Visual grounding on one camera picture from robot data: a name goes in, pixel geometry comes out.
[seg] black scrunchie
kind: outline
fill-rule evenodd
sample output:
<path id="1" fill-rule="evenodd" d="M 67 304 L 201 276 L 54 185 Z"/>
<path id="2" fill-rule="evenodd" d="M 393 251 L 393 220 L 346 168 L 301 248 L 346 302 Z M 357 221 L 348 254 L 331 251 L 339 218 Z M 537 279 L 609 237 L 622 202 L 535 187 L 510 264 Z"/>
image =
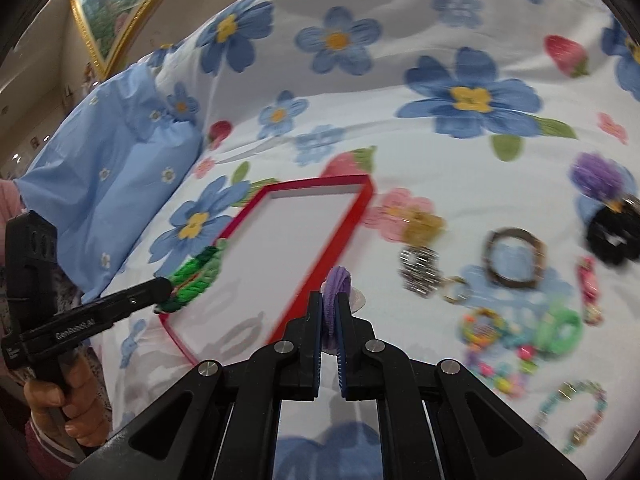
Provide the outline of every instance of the black scrunchie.
<path id="1" fill-rule="evenodd" d="M 620 243 L 612 244 L 609 236 L 619 238 Z M 620 266 L 625 260 L 636 261 L 640 258 L 640 216 L 626 203 L 620 213 L 604 206 L 591 219 L 586 238 L 591 252 L 604 264 Z"/>

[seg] green braided bracelet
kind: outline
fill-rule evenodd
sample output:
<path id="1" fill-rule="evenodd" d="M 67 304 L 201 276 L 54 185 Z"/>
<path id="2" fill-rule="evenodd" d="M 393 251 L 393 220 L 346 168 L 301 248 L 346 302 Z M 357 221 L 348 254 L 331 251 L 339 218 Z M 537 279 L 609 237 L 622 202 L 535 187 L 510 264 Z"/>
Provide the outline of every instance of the green braided bracelet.
<path id="1" fill-rule="evenodd" d="M 178 312 L 207 290 L 220 273 L 225 247 L 226 240 L 219 238 L 214 246 L 206 247 L 169 276 L 169 281 L 174 286 L 174 293 L 167 301 L 157 304 L 154 312 L 156 314 Z"/>

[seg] metal bracelet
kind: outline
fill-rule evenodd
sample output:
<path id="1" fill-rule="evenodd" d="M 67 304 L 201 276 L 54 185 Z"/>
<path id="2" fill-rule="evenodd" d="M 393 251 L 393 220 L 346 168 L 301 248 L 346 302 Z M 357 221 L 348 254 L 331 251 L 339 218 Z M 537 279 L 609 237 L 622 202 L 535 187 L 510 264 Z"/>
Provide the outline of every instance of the metal bracelet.
<path id="1" fill-rule="evenodd" d="M 404 288 L 424 298 L 442 282 L 438 270 L 438 254 L 427 247 L 405 247 L 400 251 L 400 275 Z"/>

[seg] pink hair clip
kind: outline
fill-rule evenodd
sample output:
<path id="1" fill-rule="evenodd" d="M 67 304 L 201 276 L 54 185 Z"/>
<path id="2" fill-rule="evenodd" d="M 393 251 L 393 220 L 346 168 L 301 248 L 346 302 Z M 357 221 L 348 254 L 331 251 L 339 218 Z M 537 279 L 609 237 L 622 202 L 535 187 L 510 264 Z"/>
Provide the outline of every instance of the pink hair clip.
<path id="1" fill-rule="evenodd" d="M 598 281 L 594 271 L 595 259 L 592 256 L 582 256 L 578 261 L 578 280 L 582 292 L 583 319 L 586 324 L 599 325 L 602 322 L 602 312 L 596 301 L 600 295 Z"/>

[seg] green hair tie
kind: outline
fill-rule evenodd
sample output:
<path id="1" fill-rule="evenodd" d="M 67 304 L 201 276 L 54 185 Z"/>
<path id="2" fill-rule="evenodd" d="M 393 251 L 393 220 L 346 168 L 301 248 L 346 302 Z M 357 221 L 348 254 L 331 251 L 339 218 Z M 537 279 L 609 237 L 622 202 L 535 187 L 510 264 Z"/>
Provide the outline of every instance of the green hair tie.
<path id="1" fill-rule="evenodd" d="M 167 301 L 157 304 L 154 312 L 156 314 L 178 312 L 207 290 L 220 273 L 222 253 L 225 248 L 226 240 L 219 238 L 214 246 L 206 247 L 169 276 L 174 292 Z"/>
<path id="2" fill-rule="evenodd" d="M 565 326 L 572 327 L 567 336 L 562 336 Z M 541 352 L 555 356 L 565 355 L 574 350 L 582 339 L 582 319 L 575 310 L 553 300 L 549 311 L 543 316 L 533 338 L 533 346 Z"/>

